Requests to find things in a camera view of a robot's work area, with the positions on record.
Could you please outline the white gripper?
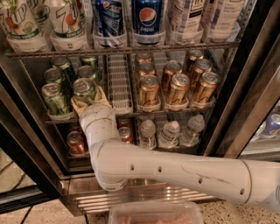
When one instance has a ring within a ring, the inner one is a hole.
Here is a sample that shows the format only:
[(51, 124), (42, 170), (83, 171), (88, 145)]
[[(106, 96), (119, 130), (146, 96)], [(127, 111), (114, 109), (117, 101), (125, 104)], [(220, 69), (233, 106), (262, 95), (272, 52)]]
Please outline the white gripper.
[(110, 107), (110, 103), (101, 86), (98, 86), (96, 89), (96, 104), (88, 106), (85, 102), (78, 101), (74, 97), (71, 98), (71, 103), (73, 109), (80, 117), (79, 122), (83, 130), (86, 130), (93, 122), (105, 122), (106, 120), (114, 122), (116, 120), (116, 115)]

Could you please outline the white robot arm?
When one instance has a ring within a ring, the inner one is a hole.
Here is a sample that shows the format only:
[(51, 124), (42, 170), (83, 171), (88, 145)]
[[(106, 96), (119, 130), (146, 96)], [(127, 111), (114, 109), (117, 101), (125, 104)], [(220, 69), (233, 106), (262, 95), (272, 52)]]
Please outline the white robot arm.
[(119, 191), (129, 179), (154, 179), (230, 202), (280, 212), (280, 164), (147, 150), (121, 140), (101, 88), (85, 103), (71, 99), (100, 187)]

